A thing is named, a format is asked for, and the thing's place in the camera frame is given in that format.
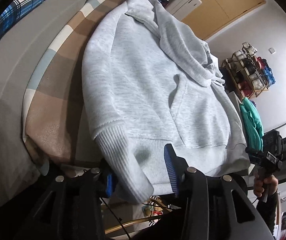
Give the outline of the person's right hand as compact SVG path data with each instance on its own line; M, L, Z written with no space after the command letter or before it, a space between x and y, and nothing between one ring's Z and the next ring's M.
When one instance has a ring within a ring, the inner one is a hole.
M269 186L269 195L273 195L277 192L278 188L278 179L271 175L268 178L265 178L264 180L260 180L259 175L255 175L254 179L254 185L253 185L253 193L256 197L261 197L263 192L265 191L264 187Z

